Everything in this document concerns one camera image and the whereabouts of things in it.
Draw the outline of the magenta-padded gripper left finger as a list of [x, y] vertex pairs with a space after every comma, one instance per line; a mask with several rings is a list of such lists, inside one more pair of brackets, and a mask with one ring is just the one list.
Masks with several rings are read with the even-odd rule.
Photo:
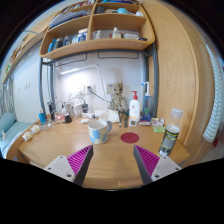
[[92, 156], [93, 146], [89, 145], [69, 156], [58, 156], [44, 170], [81, 186]]

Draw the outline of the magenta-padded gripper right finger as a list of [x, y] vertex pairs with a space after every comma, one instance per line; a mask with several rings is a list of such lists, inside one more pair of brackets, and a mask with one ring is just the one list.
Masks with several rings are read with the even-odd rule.
[[143, 185], [150, 184], [181, 170], [181, 167], [169, 157], [159, 157], [137, 145], [134, 146], [133, 155], [137, 162]]

